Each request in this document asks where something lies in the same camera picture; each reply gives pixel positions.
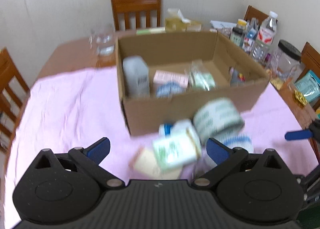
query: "wooden table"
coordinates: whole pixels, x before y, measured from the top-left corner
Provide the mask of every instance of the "wooden table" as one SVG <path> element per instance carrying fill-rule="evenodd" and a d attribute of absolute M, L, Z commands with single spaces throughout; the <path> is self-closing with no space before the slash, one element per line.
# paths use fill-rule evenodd
<path fill-rule="evenodd" d="M 135 30 L 116 32 L 114 35 L 114 39 L 134 34 Z M 95 48 L 90 49 L 88 40 L 88 38 L 82 38 L 58 46 L 49 60 L 43 66 L 37 77 L 37 80 L 42 77 L 56 75 L 63 72 L 75 71 L 86 67 L 108 67 L 114 66 L 116 64 L 115 53 L 111 54 L 110 56 L 99 57 L 95 53 Z M 316 119 L 316 113 L 309 104 L 304 108 L 301 108 L 297 104 L 297 102 L 293 99 L 293 89 L 293 84 L 286 85 L 279 91 L 279 94 L 287 103 L 301 127 L 308 127 L 312 120 Z M 17 121 L 15 123 L 14 132 L 12 133 L 12 137 L 10 139 L 5 170 L 7 168 L 12 141 L 15 137 L 15 129 L 20 123 L 26 102 L 27 101 L 24 102 L 21 108 L 19 117 L 17 118 Z M 310 144 L 316 154 L 317 159 L 320 160 L 316 142 L 314 140 L 310 140 Z"/>

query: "black lid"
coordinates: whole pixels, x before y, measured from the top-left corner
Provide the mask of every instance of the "black lid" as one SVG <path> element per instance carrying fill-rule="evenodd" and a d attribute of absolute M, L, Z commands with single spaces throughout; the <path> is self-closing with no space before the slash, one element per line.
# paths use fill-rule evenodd
<path fill-rule="evenodd" d="M 301 62 L 301 52 L 291 43 L 285 40 L 280 40 L 278 43 L 278 47 L 290 58 Z"/>
<path fill-rule="evenodd" d="M 243 33 L 243 29 L 238 28 L 238 27 L 233 27 L 233 28 L 232 28 L 232 31 L 235 32 L 235 33 L 237 33 L 237 34 L 241 34 L 241 35 L 242 35 L 242 33 Z"/>

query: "pink tablecloth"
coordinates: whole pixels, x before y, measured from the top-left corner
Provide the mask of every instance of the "pink tablecloth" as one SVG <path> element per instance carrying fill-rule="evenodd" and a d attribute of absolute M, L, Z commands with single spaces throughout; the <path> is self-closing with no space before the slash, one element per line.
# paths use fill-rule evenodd
<path fill-rule="evenodd" d="M 284 140 L 286 131 L 300 126 L 270 84 L 242 116 L 243 132 L 251 136 L 256 153 L 276 149 L 293 173 L 307 174 L 318 164 L 307 140 Z M 150 147 L 157 134 L 130 137 L 119 104 L 115 68 L 88 68 L 37 81 L 12 144 L 5 179 L 5 228 L 20 221 L 12 193 L 41 149 L 65 153 L 75 146 L 86 148 L 104 136 L 110 139 L 111 150 L 100 166 L 125 182 L 137 178 L 128 162 L 141 145 Z M 182 177 L 189 175 L 183 172 Z"/>

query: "teal package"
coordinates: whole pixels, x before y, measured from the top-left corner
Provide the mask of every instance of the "teal package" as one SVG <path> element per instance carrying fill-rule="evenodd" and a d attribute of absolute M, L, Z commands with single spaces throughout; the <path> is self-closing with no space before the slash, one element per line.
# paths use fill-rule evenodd
<path fill-rule="evenodd" d="M 308 71 L 295 85 L 309 103 L 320 96 L 320 79 L 312 70 Z"/>

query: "white plastic bottle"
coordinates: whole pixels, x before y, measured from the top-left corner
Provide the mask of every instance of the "white plastic bottle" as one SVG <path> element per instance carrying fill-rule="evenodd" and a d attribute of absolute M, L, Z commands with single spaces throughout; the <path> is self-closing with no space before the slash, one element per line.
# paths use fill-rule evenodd
<path fill-rule="evenodd" d="M 148 96 L 149 68 L 141 56 L 127 57 L 122 63 L 129 97 Z"/>
<path fill-rule="evenodd" d="M 276 19 L 278 14 L 270 11 L 269 17 L 265 19 L 259 29 L 257 39 L 250 53 L 250 56 L 257 62 L 263 63 L 273 38 L 277 32 Z"/>

